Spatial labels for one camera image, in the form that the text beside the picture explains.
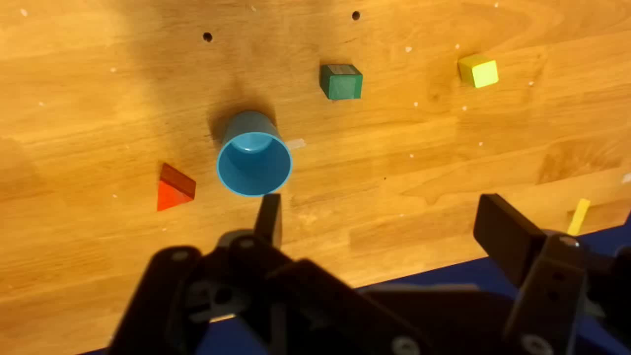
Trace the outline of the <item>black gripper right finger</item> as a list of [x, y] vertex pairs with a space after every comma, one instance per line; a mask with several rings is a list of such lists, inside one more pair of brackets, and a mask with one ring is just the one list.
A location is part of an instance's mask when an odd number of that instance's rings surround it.
[[503, 274], [521, 286], [546, 235], [499, 194], [483, 194], [477, 203], [473, 239]]

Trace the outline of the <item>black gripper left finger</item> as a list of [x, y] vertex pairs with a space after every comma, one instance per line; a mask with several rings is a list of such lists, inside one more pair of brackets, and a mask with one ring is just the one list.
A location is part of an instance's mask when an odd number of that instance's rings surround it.
[[272, 247], [278, 247], [282, 243], [282, 198], [278, 194], [262, 198], [254, 233], [268, 241]]

